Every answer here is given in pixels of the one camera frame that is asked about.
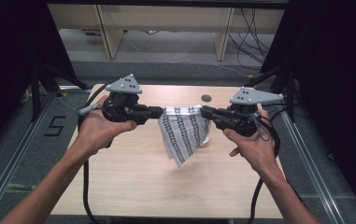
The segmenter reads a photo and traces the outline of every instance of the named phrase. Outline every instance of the light wood tabletop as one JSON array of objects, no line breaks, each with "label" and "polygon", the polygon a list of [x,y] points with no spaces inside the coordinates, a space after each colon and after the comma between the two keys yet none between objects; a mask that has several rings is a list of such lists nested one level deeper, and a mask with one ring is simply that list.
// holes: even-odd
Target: light wood tabletop
[{"label": "light wood tabletop", "polygon": [[[96,85],[93,92],[101,85]],[[209,105],[226,108],[237,87],[141,85],[139,103],[153,106]],[[203,102],[207,94],[212,100]],[[104,91],[99,99],[108,95]],[[158,122],[150,119],[114,139],[90,158],[89,204],[94,215],[116,217],[249,217],[259,180],[250,165],[229,152],[235,144],[212,123],[209,143],[180,167],[168,159]],[[78,172],[57,203],[54,215],[85,215],[83,174]],[[266,186],[256,217],[281,218]]]}]

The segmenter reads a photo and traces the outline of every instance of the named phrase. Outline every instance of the person's left hand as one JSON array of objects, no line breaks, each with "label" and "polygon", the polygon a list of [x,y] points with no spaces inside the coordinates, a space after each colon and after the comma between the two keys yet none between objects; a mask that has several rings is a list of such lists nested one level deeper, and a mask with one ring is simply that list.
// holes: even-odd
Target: person's left hand
[{"label": "person's left hand", "polygon": [[[107,96],[103,96],[97,103],[102,105],[106,99]],[[75,143],[79,143],[80,148],[85,150],[85,154],[89,158],[109,144],[114,137],[120,133],[129,132],[136,126],[137,124],[130,120],[111,122],[103,116],[101,109],[95,109],[83,120]]]}]

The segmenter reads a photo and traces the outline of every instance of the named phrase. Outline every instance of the triangular metal plate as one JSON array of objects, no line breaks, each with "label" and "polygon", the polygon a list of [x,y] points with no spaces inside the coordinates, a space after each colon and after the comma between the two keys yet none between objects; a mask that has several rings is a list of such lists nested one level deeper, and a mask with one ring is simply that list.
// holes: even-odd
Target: triangular metal plate
[{"label": "triangular metal plate", "polygon": [[134,93],[134,94],[142,93],[142,89],[137,83],[134,74],[131,74],[127,77],[122,77],[119,80],[108,84],[105,87],[105,90],[113,91],[113,92]]},{"label": "triangular metal plate", "polygon": [[274,94],[265,91],[256,91],[253,88],[241,87],[230,99],[230,103],[236,105],[256,105],[283,99],[282,94]]}]

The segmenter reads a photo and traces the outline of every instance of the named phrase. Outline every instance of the striped cloth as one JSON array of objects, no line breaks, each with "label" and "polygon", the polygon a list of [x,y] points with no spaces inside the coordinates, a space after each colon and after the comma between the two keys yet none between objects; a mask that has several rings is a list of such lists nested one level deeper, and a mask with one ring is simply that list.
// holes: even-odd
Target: striped cloth
[{"label": "striped cloth", "polygon": [[201,117],[200,108],[166,107],[158,119],[168,157],[178,166],[208,139],[210,122]]}]

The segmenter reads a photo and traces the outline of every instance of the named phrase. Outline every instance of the human arm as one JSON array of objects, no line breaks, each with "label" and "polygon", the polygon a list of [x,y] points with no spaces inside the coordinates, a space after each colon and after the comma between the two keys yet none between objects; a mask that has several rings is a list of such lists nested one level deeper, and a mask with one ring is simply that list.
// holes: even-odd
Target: human arm
[{"label": "human arm", "polygon": [[[98,104],[102,105],[106,97]],[[81,165],[120,133],[133,130],[133,121],[110,122],[101,110],[92,111],[82,122],[78,137],[40,184],[20,201],[1,223],[44,223]]]},{"label": "human arm", "polygon": [[[260,109],[260,112],[263,117],[267,118],[265,110]],[[260,129],[251,137],[242,136],[230,129],[224,130],[224,134],[237,145],[230,156],[240,154],[249,162],[252,169],[259,174],[268,187],[287,223],[320,223],[301,203],[290,184],[285,180],[275,158],[272,139],[264,141],[261,137],[261,135],[267,134],[265,129]]]}]

